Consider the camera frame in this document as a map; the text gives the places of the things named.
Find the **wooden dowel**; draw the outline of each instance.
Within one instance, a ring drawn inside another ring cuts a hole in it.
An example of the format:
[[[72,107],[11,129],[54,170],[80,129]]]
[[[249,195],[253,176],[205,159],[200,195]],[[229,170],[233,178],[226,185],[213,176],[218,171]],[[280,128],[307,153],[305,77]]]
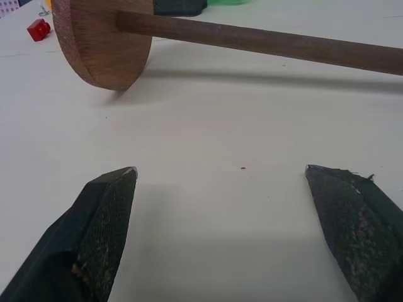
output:
[[[119,12],[119,30],[199,44],[403,75],[403,50],[149,14]]]

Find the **wooden disc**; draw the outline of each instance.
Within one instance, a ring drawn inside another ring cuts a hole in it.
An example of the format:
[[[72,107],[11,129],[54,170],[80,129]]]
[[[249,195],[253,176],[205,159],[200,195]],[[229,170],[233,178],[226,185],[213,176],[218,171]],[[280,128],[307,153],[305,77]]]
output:
[[[128,89],[141,75],[151,36],[116,28],[116,13],[153,14],[152,0],[53,0],[54,26],[71,67],[86,82]]]

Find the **wood grain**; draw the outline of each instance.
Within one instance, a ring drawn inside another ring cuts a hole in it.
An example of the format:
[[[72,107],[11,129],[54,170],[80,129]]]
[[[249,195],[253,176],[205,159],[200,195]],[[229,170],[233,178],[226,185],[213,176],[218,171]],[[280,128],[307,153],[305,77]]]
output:
[[[119,12],[121,31],[403,75],[403,50],[238,26]]]
[[[152,14],[152,0],[53,0],[54,26],[62,51],[86,82],[126,90],[141,75],[151,36],[116,27],[118,11]]]

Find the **red block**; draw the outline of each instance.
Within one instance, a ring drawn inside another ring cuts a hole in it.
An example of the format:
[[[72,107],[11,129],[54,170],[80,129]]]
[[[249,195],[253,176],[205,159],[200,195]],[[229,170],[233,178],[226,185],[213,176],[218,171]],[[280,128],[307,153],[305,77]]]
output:
[[[42,41],[50,33],[50,25],[44,19],[37,19],[27,30],[35,42]]]

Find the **white table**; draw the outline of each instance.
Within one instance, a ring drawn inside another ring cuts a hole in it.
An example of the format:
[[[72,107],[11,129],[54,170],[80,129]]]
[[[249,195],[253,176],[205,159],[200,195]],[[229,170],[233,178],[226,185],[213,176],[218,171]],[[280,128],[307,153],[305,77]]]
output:
[[[355,300],[304,168],[375,173],[403,207],[403,78],[156,39],[120,94],[82,81],[54,32],[31,40],[39,11],[0,20],[0,291],[85,183],[136,165],[110,301]],[[403,47],[401,15],[401,0],[255,0],[196,19]]]

